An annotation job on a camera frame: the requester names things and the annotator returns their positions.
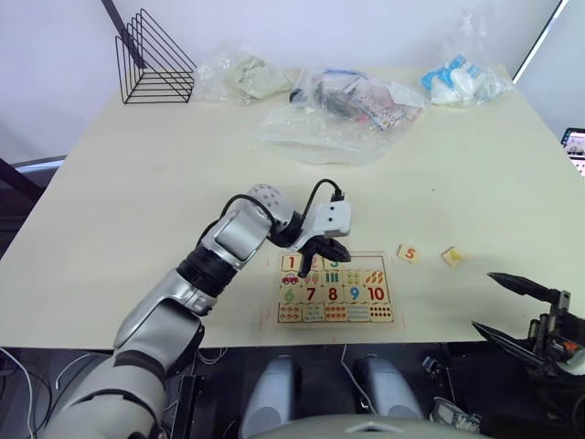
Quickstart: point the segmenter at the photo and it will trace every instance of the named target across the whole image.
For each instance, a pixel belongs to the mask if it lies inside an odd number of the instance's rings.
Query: wire magazine rack
[[[124,103],[189,102],[197,66],[148,12],[133,16],[115,43]]]

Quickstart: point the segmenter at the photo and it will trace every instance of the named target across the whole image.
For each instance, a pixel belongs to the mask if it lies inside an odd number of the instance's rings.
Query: clear plastic bag
[[[193,96],[204,102],[253,103],[288,91],[288,75],[253,50],[234,41],[224,41],[197,68]]]
[[[487,9],[463,12],[443,41],[441,67],[431,70],[420,84],[436,105],[479,105],[513,89],[486,61]]]
[[[383,156],[424,111],[410,87],[355,70],[304,70],[291,104],[251,134],[305,163],[362,165]]]

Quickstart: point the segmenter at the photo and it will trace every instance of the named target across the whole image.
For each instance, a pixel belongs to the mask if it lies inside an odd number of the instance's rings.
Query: wooden puzzle board
[[[281,253],[279,258],[278,326],[379,327],[396,322],[385,253],[352,253],[351,262],[331,262],[317,255],[304,279],[298,276],[299,253]]]

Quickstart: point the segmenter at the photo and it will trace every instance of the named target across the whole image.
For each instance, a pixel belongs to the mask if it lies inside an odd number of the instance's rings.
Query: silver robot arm
[[[324,182],[335,187],[331,202],[312,207]],[[234,202],[235,208],[228,211]],[[333,238],[346,236],[350,221],[349,203],[330,180],[317,183],[303,214],[269,185],[257,185],[232,198],[196,248],[126,317],[112,357],[79,385],[45,437],[165,437],[160,426],[165,377],[194,357],[204,333],[200,317],[211,311],[234,275],[267,238],[303,255],[302,277],[314,254],[347,262],[349,252]]]

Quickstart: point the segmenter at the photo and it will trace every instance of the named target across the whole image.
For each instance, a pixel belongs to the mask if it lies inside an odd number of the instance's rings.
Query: white table
[[[370,71],[406,83],[422,73]],[[279,252],[266,244],[205,318],[202,346],[480,339],[471,320],[524,337],[547,306],[506,291],[487,271],[571,291],[571,311],[585,316],[585,185],[518,92],[470,111],[430,108],[362,167],[304,165],[249,137],[286,99],[229,107],[113,98],[0,262],[0,346],[110,348],[127,313],[231,195],[267,182],[301,209],[321,177],[352,203],[350,250],[420,250],[419,263],[393,257],[390,265],[404,327],[261,325]],[[440,258],[451,245],[467,255],[455,270]]]

